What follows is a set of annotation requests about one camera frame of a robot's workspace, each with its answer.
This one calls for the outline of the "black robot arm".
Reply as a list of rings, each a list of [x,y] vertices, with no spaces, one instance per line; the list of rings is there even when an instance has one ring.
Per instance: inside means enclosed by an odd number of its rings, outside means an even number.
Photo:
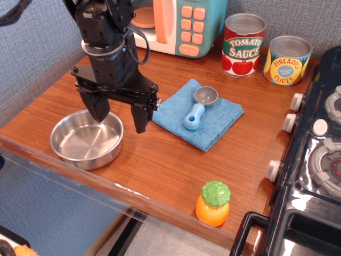
[[[158,85],[143,76],[139,66],[134,34],[142,32],[131,23],[133,1],[65,1],[66,8],[82,35],[82,49],[89,66],[73,67],[80,97],[97,121],[110,111],[109,100],[131,105],[137,133],[145,132],[153,112],[158,110]]]

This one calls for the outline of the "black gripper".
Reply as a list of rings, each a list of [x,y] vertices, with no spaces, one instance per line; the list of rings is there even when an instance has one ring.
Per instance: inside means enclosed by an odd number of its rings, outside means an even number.
[[[119,35],[115,42],[102,47],[81,42],[89,57],[89,66],[74,67],[77,91],[94,120],[102,122],[110,111],[109,100],[131,105],[138,134],[144,133],[158,110],[158,85],[139,71],[137,49],[133,34]]]

